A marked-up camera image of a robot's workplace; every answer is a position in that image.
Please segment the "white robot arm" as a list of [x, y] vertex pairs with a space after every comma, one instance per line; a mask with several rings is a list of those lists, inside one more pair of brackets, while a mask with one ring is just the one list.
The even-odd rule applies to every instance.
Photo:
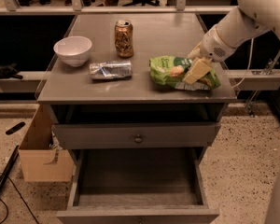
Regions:
[[[203, 36], [189, 57], [223, 62], [246, 40], [268, 31], [280, 40], [280, 0], [237, 0], [237, 6]], [[264, 224], [280, 224], [280, 170]]]

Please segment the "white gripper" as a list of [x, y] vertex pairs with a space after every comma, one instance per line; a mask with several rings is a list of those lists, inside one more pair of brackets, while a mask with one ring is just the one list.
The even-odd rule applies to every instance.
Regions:
[[188, 54], [187, 58], [192, 59], [193, 62], [183, 81], [187, 84], [195, 83], [212, 69], [210, 59], [214, 62], [224, 62], [234, 52], [235, 48], [231, 47], [220, 37], [217, 26], [214, 25], [203, 36], [201, 43]]

